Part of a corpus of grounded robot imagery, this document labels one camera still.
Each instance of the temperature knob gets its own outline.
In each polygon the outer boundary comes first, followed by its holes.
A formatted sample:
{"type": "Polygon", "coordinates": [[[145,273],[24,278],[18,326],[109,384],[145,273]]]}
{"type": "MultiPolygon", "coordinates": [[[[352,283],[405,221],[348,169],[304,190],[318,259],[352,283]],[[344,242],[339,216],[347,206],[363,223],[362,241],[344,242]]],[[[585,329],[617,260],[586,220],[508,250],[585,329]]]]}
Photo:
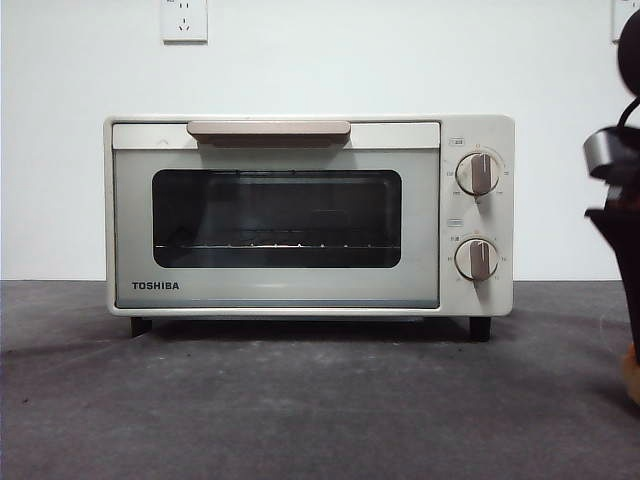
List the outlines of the temperature knob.
{"type": "Polygon", "coordinates": [[[482,282],[498,268],[496,247],[486,240],[473,239],[464,242],[456,251],[456,267],[468,280],[482,282]]]}
{"type": "Polygon", "coordinates": [[[456,169],[456,181],[469,195],[486,195],[498,184],[499,166],[486,153],[474,153],[463,158],[456,169]]]}

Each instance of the glass window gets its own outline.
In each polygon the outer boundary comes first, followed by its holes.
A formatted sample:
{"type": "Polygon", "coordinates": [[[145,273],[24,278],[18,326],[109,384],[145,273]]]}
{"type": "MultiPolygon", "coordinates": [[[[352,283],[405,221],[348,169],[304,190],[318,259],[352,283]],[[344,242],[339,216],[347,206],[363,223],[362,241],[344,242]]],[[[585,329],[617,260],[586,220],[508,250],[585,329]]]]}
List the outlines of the glass window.
{"type": "Polygon", "coordinates": [[[391,268],[401,190],[390,170],[162,170],[154,258],[166,268],[391,268]]]}

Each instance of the oven frame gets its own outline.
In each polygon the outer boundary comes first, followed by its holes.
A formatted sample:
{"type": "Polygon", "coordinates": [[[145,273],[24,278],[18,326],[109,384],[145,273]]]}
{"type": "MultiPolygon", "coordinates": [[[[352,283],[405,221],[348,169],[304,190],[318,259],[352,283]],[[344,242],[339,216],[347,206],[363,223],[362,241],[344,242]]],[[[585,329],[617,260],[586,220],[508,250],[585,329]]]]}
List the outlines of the oven frame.
{"type": "Polygon", "coordinates": [[[503,316],[508,315],[513,306],[513,160],[515,155],[515,127],[513,120],[503,115],[376,115],[376,116],[206,116],[206,115],[137,115],[112,116],[104,122],[104,161],[105,161],[105,198],[106,198],[106,273],[107,307],[118,316],[129,317],[429,317],[429,316],[503,316]],[[345,120],[354,123],[412,123],[435,122],[440,124],[440,179],[438,228],[438,296],[436,308],[384,308],[384,307],[171,307],[171,308],[120,308],[116,306],[116,231],[115,198],[113,172],[113,126],[115,124],[171,124],[189,121],[243,121],[243,120],[286,120],[286,121],[322,121],[345,120]],[[496,135],[502,144],[498,150],[483,143],[476,143],[475,128],[496,135]],[[459,139],[464,145],[456,145],[459,139]],[[459,155],[444,159],[444,150],[459,150],[459,155]],[[490,152],[503,162],[504,189],[499,192],[500,216],[504,226],[498,237],[495,232],[480,232],[477,229],[468,234],[452,236],[451,242],[445,241],[450,231],[456,228],[449,225],[449,204],[453,203],[448,191],[443,191],[443,180],[450,184],[451,171],[463,154],[469,152],[490,152]],[[499,282],[490,286],[476,285],[464,279],[457,271],[452,274],[453,257],[461,242],[469,238],[484,238],[499,243],[501,248],[501,268],[499,282]]]}

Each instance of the black foot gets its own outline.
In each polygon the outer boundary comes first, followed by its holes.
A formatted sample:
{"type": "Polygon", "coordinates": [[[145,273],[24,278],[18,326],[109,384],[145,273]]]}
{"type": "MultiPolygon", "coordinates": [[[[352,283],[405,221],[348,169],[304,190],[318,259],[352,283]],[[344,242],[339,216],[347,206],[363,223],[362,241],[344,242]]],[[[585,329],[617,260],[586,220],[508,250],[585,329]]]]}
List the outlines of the black foot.
{"type": "Polygon", "coordinates": [[[469,317],[469,340],[488,342],[491,338],[491,317],[469,317]]]}
{"type": "Polygon", "coordinates": [[[131,317],[131,338],[147,333],[151,330],[152,322],[149,318],[131,317]]]}

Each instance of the cream toaster oven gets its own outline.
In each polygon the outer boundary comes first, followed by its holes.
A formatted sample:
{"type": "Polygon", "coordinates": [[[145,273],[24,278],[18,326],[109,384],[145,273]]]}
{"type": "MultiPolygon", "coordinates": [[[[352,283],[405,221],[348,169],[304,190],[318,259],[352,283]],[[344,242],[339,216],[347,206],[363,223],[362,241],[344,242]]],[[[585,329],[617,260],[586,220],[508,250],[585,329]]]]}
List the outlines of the cream toaster oven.
{"type": "Polygon", "coordinates": [[[108,308],[468,316],[513,303],[514,124],[496,115],[132,116],[104,125],[108,308]]]}

